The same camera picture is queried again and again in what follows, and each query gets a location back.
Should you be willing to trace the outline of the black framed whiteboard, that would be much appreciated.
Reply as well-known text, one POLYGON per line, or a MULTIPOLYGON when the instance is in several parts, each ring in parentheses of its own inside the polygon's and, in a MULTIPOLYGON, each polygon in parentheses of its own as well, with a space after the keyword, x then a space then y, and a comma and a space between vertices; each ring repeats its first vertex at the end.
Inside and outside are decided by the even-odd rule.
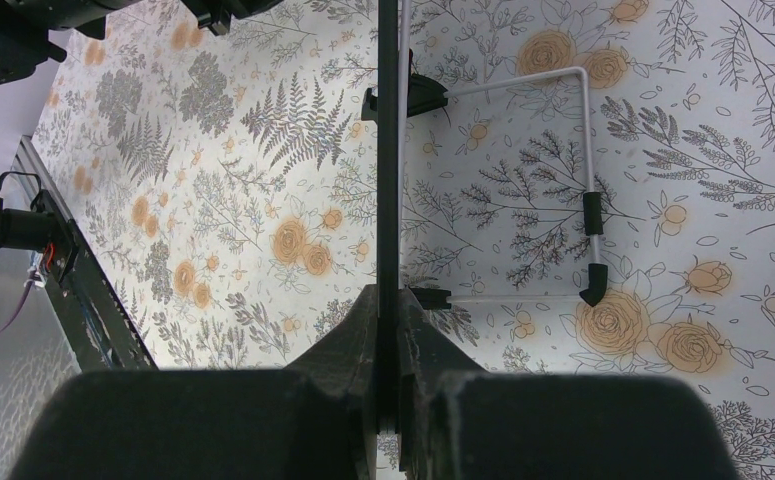
MULTIPOLYGON (((397 334, 401 318, 401 301, 410 294, 401 278, 401 235, 403 186, 405 180, 406 127, 411 90, 409 1, 381 1, 378 4, 377 89, 367 91, 361 116, 378 126, 377 140, 377 320, 376 407, 377 428, 381 433, 400 430, 401 375, 397 334)), ((585 232, 589 240, 591 261, 588 286, 578 299, 596 306, 605 297, 608 268, 600 261, 601 225, 600 195, 596 189, 595 165, 592 158, 589 75, 585 68, 571 66, 510 80, 482 84, 466 89, 467 94, 501 89, 524 83, 537 83, 572 76, 580 83, 582 102, 583 166, 586 191, 582 196, 585 232)))

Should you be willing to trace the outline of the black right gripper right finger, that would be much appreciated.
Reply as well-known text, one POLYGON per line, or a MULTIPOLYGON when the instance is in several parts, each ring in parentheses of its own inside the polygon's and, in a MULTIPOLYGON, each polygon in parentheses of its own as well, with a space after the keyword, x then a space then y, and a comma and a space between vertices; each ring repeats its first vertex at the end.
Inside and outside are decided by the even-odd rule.
POLYGON ((716 422, 655 376, 496 374, 397 305, 400 469, 410 479, 734 479, 716 422))

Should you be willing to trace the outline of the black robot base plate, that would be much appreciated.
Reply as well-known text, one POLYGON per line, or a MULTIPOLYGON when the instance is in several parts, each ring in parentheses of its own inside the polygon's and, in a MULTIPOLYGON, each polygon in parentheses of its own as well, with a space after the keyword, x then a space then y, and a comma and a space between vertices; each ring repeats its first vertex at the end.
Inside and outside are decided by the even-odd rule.
POLYGON ((54 221, 45 289, 82 371, 155 370, 128 311, 62 199, 48 191, 35 203, 54 221))

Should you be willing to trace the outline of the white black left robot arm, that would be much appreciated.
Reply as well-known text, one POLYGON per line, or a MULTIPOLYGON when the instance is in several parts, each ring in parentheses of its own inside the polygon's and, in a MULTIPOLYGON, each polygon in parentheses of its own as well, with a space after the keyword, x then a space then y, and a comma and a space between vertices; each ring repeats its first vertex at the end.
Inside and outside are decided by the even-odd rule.
MULTIPOLYGON (((50 40, 52 32, 74 30, 103 40, 112 14, 136 5, 136 0, 0 0, 0 85, 26 79, 37 67, 53 60, 63 62, 64 48, 50 40)), ((199 29, 215 36, 230 31, 233 19, 242 20, 264 13, 278 0, 183 0, 143 1, 159 16, 171 16, 185 8, 199 29)))

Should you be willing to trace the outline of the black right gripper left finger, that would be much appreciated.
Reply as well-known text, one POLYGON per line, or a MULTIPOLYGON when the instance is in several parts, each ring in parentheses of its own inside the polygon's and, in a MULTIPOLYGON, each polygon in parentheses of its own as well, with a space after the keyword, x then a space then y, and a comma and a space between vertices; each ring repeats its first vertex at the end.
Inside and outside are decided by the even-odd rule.
POLYGON ((64 383, 14 479, 371 479, 378 292, 281 369, 111 370, 64 383))

